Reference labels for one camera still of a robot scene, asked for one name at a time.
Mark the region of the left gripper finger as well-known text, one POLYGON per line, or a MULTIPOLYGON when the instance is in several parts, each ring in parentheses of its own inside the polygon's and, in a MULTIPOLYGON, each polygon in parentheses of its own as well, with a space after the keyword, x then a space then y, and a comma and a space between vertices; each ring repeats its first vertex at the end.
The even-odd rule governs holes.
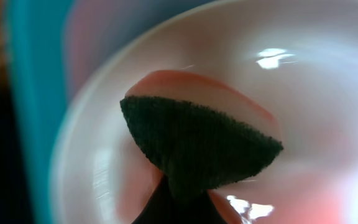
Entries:
POLYGON ((205 192, 189 203, 173 199, 168 177, 158 187, 133 224, 226 224, 210 196, 205 192))

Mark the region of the green and orange sponge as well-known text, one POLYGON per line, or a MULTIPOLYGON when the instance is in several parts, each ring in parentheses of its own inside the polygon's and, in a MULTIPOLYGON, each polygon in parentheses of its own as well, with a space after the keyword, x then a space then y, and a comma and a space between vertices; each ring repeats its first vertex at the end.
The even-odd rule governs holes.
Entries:
POLYGON ((268 111, 196 73, 152 72, 127 91, 120 107, 135 143, 181 202, 256 176, 283 150, 268 111))

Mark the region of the white plate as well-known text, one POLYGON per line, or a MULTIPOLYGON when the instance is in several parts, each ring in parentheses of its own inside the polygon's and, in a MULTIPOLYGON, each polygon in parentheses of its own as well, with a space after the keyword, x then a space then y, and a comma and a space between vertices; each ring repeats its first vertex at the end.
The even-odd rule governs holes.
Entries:
POLYGON ((77 94, 53 152, 55 223, 130 223, 154 184, 119 107, 146 74, 183 69, 258 102, 284 151, 220 190, 249 223, 358 223, 358 1, 215 1, 107 59, 77 94))

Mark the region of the black plastic tray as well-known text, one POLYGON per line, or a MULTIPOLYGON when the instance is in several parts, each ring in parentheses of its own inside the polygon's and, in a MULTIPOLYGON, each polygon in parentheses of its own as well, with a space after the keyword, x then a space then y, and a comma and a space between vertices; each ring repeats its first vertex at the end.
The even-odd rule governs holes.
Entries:
POLYGON ((0 68, 0 223, 33 223, 6 68, 0 68))

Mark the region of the teal plastic tray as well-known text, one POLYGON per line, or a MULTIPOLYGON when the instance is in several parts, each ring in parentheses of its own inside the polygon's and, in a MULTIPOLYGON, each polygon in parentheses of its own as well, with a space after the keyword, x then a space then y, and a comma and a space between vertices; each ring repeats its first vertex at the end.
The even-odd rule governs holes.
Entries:
POLYGON ((52 148, 92 73, 151 27, 208 0, 18 0, 6 6, 10 81, 36 223, 51 223, 52 148))

